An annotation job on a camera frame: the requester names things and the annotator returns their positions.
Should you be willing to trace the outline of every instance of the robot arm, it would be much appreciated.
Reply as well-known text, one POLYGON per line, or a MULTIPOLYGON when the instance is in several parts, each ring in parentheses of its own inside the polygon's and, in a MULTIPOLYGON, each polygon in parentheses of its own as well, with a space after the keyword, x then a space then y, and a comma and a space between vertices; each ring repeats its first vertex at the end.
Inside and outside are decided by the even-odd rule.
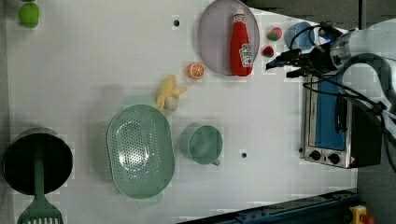
POLYGON ((287 77, 319 77, 337 72, 339 86, 354 91, 339 88, 340 93, 350 96, 347 98, 353 103, 379 110, 384 115, 387 130, 396 139, 396 119, 392 119, 396 118, 396 20, 384 21, 362 31, 330 35, 333 42, 307 54, 296 49, 283 52, 267 64, 267 69, 285 65, 300 67, 287 73, 287 77))

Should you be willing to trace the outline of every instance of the white plate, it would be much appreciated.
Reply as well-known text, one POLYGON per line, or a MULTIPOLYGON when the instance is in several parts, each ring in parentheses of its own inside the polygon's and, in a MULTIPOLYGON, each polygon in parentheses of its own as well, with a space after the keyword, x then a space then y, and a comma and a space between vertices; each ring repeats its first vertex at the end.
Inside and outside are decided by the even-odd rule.
POLYGON ((233 14, 245 11, 247 34, 256 59, 260 46, 259 26, 250 9, 238 0, 218 0, 207 7, 198 28, 198 46, 205 65, 216 73, 232 76, 230 63, 233 14))

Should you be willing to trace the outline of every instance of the black pot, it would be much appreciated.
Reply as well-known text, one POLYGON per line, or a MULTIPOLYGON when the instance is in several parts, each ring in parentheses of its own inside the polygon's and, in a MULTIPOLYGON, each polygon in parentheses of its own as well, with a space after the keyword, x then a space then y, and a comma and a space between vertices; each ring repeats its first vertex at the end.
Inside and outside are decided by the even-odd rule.
POLYGON ((70 176, 73 154, 70 147, 50 129, 33 128, 18 136, 4 157, 4 177, 20 193, 35 194, 34 145, 43 150, 44 193, 58 189, 70 176))

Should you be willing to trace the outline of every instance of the ketchup bottle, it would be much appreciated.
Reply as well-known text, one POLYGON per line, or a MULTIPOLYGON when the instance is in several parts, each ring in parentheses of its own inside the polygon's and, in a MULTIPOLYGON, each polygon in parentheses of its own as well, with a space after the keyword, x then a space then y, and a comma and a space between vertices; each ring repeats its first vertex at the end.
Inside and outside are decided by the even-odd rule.
POLYGON ((239 8, 233 14, 233 36, 231 39, 231 70, 233 74, 246 77, 253 69, 253 54, 248 42, 248 31, 244 10, 239 8))

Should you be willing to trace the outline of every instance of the table surface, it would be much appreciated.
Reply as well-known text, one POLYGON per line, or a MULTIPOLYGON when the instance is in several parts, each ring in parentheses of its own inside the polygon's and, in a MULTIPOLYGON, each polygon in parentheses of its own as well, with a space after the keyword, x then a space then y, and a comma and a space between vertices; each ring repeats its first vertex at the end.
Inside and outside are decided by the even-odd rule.
MULTIPOLYGON (((249 77, 207 71, 194 82, 185 76, 186 65, 200 61, 196 30, 212 1, 38 1, 41 22, 33 30, 19 24, 17 2, 7 14, 11 141, 31 127, 47 127, 73 148, 73 173, 47 195, 64 223, 175 223, 356 188, 357 170, 300 159, 303 88, 300 79, 285 78, 289 68, 265 72, 269 60, 259 54, 249 77), (189 89, 176 112, 165 112, 175 175, 161 202, 140 207, 112 180, 106 128, 125 97, 154 99, 170 74, 189 89), (180 153, 180 134, 195 121, 221 131, 221 166, 202 166, 180 153)), ((283 39, 269 43, 264 35, 298 20, 252 10, 261 49, 287 50, 283 39)), ((33 198, 12 196, 17 220, 33 198)))

